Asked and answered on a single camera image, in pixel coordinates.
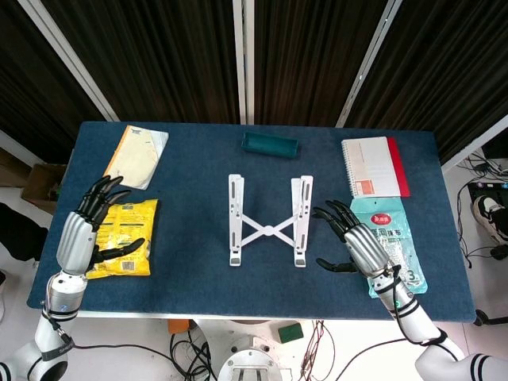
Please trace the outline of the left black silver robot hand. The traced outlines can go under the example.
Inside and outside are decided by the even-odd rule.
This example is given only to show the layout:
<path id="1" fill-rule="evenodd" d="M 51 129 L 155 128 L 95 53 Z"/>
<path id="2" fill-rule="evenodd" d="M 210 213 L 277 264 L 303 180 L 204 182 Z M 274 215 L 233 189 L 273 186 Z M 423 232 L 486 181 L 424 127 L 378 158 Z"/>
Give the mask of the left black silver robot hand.
<path id="1" fill-rule="evenodd" d="M 112 191 L 122 180 L 121 176 L 100 178 L 85 193 L 77 209 L 68 214 L 56 252 L 64 272 L 85 275 L 95 264 L 126 256 L 144 243 L 144 238 L 138 238 L 126 246 L 106 250 L 96 244 L 98 230 L 109 208 L 129 194 L 127 190 Z"/>

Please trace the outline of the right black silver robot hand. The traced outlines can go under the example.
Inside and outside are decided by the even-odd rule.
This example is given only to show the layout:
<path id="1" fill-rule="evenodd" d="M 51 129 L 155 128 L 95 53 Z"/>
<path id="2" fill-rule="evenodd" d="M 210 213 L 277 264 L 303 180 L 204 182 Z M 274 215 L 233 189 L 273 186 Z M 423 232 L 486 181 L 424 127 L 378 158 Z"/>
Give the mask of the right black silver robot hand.
<path id="1" fill-rule="evenodd" d="M 373 232 L 346 206 L 338 200 L 326 200 L 325 204 L 334 214 L 321 207 L 313 208 L 312 217 L 325 220 L 340 241 L 346 246 L 350 261 L 332 264 L 317 258 L 317 264 L 326 271 L 334 273 L 360 272 L 368 279 L 388 276 L 395 265 L 392 264 L 386 250 L 375 238 Z"/>

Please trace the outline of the white folding laptop stand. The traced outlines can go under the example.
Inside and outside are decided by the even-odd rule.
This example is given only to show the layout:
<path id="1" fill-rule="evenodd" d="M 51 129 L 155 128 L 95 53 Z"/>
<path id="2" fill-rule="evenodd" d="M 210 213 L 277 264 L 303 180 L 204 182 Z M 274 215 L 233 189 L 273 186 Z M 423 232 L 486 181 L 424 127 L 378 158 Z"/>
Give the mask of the white folding laptop stand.
<path id="1" fill-rule="evenodd" d="M 293 248 L 294 266 L 306 267 L 310 209 L 314 177 L 291 179 L 292 215 L 278 225 L 261 225 L 244 214 L 244 177 L 230 174 L 229 192 L 229 265 L 241 266 L 242 248 L 261 237 L 277 237 Z"/>

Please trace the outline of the light blue snack bag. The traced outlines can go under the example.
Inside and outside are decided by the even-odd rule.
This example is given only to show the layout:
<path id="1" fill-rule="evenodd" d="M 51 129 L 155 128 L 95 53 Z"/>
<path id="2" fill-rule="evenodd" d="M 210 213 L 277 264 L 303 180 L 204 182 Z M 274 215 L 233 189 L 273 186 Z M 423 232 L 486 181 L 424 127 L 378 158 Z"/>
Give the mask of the light blue snack bag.
<path id="1" fill-rule="evenodd" d="M 400 265 L 399 277 L 413 294 L 428 290 L 414 247 L 410 225 L 400 198 L 354 198 L 351 211 L 374 234 L 393 265 Z"/>

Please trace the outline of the black fabric bundle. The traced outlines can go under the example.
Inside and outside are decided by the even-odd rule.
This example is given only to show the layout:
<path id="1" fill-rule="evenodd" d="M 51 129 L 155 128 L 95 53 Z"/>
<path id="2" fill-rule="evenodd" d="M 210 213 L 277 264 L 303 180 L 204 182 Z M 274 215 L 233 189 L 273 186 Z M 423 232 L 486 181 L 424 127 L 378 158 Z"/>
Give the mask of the black fabric bundle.
<path id="1" fill-rule="evenodd" d="M 0 202 L 0 243 L 20 261 L 40 261 L 48 229 Z"/>

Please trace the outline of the yellow snack bag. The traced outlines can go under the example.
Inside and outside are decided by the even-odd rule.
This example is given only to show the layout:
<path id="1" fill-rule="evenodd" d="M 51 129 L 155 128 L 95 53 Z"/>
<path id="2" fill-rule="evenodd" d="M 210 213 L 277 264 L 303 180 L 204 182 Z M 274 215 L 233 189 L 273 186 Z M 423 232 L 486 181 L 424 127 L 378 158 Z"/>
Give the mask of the yellow snack bag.
<path id="1" fill-rule="evenodd" d="M 156 199 L 113 205 L 98 229 L 88 279 L 112 275 L 148 276 Z"/>

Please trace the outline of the brown cardboard box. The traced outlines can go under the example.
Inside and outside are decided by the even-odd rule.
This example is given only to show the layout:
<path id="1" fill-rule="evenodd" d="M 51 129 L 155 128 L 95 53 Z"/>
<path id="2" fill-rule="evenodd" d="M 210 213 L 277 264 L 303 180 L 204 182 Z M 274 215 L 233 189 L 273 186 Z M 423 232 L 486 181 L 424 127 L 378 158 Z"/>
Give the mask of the brown cardboard box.
<path id="1" fill-rule="evenodd" d="M 21 198 L 53 215 L 66 170 L 65 164 L 35 164 L 21 192 Z"/>

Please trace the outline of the red notebook cover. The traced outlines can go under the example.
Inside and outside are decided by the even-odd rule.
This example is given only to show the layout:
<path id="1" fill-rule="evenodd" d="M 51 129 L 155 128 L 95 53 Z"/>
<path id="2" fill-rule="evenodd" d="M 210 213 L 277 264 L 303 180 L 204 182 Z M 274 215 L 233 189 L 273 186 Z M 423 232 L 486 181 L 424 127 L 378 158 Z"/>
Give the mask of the red notebook cover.
<path id="1" fill-rule="evenodd" d="M 406 173 L 402 164 L 402 157 L 398 150 L 396 139 L 393 137 L 387 138 L 387 144 L 389 152 L 391 154 L 391 160 L 394 168 L 394 173 L 397 179 L 399 193 L 402 198 L 410 197 L 410 188 L 407 182 Z"/>

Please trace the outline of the white spiral notebook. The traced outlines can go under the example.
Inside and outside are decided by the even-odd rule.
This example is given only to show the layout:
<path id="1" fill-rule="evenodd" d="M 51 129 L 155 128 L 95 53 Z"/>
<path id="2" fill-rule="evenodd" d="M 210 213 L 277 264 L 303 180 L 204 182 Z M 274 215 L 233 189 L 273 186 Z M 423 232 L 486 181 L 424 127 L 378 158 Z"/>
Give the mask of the white spiral notebook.
<path id="1" fill-rule="evenodd" d="M 387 137 L 342 140 L 353 198 L 402 196 Z"/>

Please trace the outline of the cream booklet with orange spine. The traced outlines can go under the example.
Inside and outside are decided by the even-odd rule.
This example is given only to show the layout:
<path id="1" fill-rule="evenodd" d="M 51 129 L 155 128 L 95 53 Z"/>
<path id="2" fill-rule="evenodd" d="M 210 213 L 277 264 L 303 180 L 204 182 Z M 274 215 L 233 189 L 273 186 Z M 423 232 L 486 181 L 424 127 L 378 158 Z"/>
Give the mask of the cream booklet with orange spine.
<path id="1" fill-rule="evenodd" d="M 121 176 L 122 186 L 147 190 L 169 136 L 167 132 L 127 125 L 104 175 Z"/>

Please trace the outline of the green block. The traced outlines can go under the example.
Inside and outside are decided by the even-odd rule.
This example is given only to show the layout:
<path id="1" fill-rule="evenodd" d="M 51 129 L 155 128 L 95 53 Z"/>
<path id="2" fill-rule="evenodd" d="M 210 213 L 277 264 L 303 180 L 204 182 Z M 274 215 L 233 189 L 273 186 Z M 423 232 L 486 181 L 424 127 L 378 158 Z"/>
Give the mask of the green block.
<path id="1" fill-rule="evenodd" d="M 277 329 L 277 332 L 279 334 L 279 341 L 281 344 L 296 341 L 304 337 L 302 326 L 298 322 L 282 326 Z"/>

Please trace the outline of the white black sneaker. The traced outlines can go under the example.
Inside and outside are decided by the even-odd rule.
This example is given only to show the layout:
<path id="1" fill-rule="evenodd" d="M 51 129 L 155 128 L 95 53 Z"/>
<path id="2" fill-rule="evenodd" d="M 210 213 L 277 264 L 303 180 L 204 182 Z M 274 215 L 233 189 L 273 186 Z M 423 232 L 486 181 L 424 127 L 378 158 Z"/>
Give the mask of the white black sneaker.
<path id="1" fill-rule="evenodd" d="M 498 244 L 508 244 L 508 209 L 493 198 L 479 196 L 472 204 L 475 220 Z"/>

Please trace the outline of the blue fabric table mat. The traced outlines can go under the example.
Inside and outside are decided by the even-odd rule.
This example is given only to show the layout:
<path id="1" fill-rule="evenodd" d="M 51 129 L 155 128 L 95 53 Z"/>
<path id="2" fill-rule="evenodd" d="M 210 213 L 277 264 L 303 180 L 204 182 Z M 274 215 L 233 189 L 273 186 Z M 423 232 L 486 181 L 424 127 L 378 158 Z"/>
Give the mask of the blue fabric table mat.
<path id="1" fill-rule="evenodd" d="M 57 273 L 56 250 L 69 212 L 100 179 L 127 124 L 169 132 L 169 141 L 147 190 L 123 202 L 159 200 L 150 253 L 150 276 L 93 279 L 81 311 L 235 318 L 391 320 L 370 298 L 360 274 L 326 271 L 315 260 L 347 263 L 349 254 L 329 225 L 310 219 L 306 267 L 296 268 L 293 248 L 277 237 L 260 237 L 242 249 L 241 266 L 229 266 L 228 177 L 245 179 L 244 212 L 261 225 L 291 216 L 291 178 L 314 177 L 312 206 L 325 200 L 349 205 L 341 150 L 343 139 L 394 137 L 410 197 L 403 205 L 414 247 L 428 283 L 417 297 L 434 321 L 471 322 L 471 298 L 452 208 L 430 132 L 269 125 L 150 122 L 83 122 L 27 305 L 39 309 L 49 277 Z M 241 148 L 244 132 L 298 140 L 295 159 L 263 156 Z"/>

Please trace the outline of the teal plastic tray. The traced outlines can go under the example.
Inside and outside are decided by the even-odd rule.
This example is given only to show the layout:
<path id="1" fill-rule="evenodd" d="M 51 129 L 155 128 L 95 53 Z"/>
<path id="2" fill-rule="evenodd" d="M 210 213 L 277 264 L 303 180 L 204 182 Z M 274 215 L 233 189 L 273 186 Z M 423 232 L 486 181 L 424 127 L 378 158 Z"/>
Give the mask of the teal plastic tray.
<path id="1" fill-rule="evenodd" d="M 298 140 L 262 133 L 245 132 L 241 148 L 246 152 L 294 159 L 298 153 Z"/>

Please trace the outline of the dark curtain panel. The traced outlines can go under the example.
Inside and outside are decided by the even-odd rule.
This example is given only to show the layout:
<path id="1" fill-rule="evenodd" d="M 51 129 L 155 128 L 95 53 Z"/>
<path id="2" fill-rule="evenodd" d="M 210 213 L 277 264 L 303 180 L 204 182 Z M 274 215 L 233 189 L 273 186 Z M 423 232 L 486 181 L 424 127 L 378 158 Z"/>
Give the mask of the dark curtain panel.
<path id="1" fill-rule="evenodd" d="M 81 123 L 102 119 L 17 0 L 0 0 L 0 130 L 62 164 Z"/>
<path id="2" fill-rule="evenodd" d="M 388 0 L 255 0 L 255 122 L 334 127 Z"/>
<path id="3" fill-rule="evenodd" d="M 508 0 L 403 0 L 346 127 L 433 133 L 442 163 L 508 114 Z"/>
<path id="4" fill-rule="evenodd" d="M 122 121 L 240 120 L 232 0 L 42 0 Z"/>

